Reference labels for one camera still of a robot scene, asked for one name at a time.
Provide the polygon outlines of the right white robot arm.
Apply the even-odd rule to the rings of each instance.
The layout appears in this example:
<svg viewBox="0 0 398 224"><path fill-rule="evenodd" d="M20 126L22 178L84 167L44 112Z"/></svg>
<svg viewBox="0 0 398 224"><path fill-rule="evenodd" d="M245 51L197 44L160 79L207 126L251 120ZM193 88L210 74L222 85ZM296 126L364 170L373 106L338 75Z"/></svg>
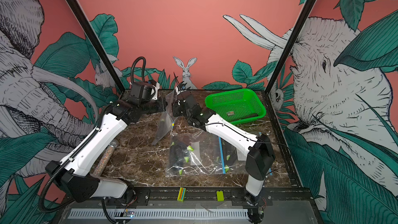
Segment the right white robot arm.
<svg viewBox="0 0 398 224"><path fill-rule="evenodd" d="M187 90L174 90L172 111L174 117L185 117L189 125L214 134L239 150L246 157L246 192L253 197L259 196L275 161L272 143L267 135L248 133L223 119L214 110L200 107L193 94Z"/></svg>

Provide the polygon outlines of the dark purple eggplant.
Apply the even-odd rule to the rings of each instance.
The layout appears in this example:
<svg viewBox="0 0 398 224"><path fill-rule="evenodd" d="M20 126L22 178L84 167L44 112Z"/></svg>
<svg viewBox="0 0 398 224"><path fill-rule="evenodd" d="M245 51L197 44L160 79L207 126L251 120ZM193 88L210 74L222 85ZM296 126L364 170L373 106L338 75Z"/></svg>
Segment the dark purple eggplant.
<svg viewBox="0 0 398 224"><path fill-rule="evenodd" d="M222 143L224 170L227 173L237 161L236 148L229 143Z"/></svg>

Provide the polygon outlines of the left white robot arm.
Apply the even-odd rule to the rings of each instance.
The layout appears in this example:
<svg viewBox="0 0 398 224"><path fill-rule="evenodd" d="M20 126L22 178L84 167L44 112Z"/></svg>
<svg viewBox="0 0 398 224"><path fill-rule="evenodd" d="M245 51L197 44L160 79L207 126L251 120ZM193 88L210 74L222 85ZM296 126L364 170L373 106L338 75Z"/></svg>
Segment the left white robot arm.
<svg viewBox="0 0 398 224"><path fill-rule="evenodd" d="M160 84L154 80L132 83L130 94L109 104L100 114L94 129L61 161L46 166L53 182L76 202L90 198L131 197L131 187L120 179L90 174L97 158L128 125L137 123L142 115L165 111L167 102L158 97Z"/></svg>

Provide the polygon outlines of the clear zip bag blue zipper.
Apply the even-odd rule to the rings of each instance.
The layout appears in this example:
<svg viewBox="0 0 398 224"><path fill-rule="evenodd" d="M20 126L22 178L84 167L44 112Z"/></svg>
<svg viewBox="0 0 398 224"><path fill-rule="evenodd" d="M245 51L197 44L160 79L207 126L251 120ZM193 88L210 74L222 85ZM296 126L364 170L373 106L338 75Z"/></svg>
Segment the clear zip bag blue zipper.
<svg viewBox="0 0 398 224"><path fill-rule="evenodd" d="M218 138L219 152L216 153L216 172L221 174L243 174L260 180L265 179L275 161L275 153L268 136L254 136L256 142L244 152Z"/></svg>

